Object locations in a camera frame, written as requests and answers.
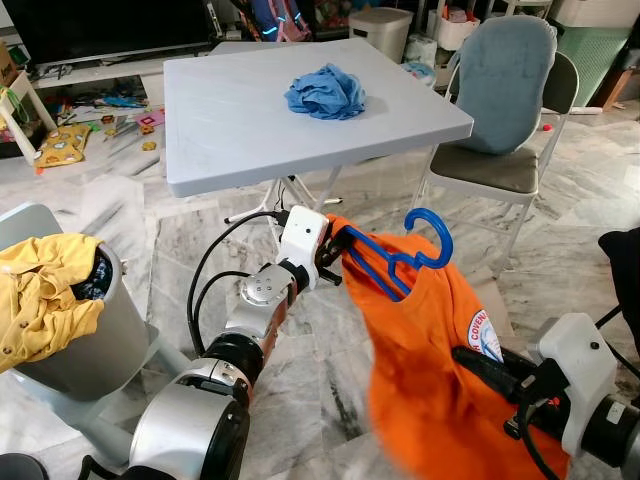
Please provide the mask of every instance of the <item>tv stand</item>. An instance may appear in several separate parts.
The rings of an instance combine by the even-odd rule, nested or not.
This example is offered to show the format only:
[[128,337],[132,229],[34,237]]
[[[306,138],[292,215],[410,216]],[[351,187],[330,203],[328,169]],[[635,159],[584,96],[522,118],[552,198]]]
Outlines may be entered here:
[[96,62],[85,62],[73,64],[73,70],[58,78],[47,77],[32,82],[33,88],[37,91],[43,88],[61,87],[64,85],[74,85],[79,83],[88,83],[96,80],[108,80],[112,78],[140,76],[142,86],[149,99],[149,105],[164,104],[164,76],[163,64],[166,60],[176,58],[189,58],[194,55],[202,56],[208,52],[166,53],[164,55],[154,56],[154,58],[146,58],[141,60],[128,59],[122,62],[112,63],[110,65],[96,65]]

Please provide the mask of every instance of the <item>white folding table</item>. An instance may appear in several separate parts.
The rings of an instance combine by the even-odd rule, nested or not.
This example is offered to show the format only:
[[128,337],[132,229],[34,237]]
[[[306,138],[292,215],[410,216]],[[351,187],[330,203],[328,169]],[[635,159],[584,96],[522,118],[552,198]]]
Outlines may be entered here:
[[[365,112],[349,120],[293,113],[284,93],[294,78],[327,63],[356,75]],[[369,158],[466,138],[473,119],[362,39],[301,43],[164,66],[167,182],[186,197],[275,179],[318,209],[340,168]],[[289,177],[332,168],[314,199]]]

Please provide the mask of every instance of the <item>white storage box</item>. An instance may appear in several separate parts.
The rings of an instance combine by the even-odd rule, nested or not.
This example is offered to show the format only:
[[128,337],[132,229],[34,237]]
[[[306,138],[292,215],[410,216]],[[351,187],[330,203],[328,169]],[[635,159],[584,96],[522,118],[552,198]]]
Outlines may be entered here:
[[631,28],[640,0],[555,0],[549,17],[565,27]]
[[464,23],[453,23],[446,18],[440,18],[436,27],[436,41],[444,50],[458,50],[464,39],[473,33],[480,25],[479,19]]
[[397,8],[371,8],[349,16],[349,36],[362,37],[396,63],[402,60],[413,13]]

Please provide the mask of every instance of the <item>laundry basket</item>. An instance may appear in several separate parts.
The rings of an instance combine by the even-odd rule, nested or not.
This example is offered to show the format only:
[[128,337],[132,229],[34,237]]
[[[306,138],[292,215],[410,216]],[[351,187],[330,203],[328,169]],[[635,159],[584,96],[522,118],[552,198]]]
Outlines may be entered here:
[[349,16],[349,36],[363,37],[396,63],[402,60],[413,13],[397,8],[371,8]]
[[126,384],[142,366],[149,346],[147,328],[122,282],[120,260],[104,243],[98,254],[108,260],[113,273],[96,332],[72,340],[44,360],[14,367],[80,401],[96,400]]

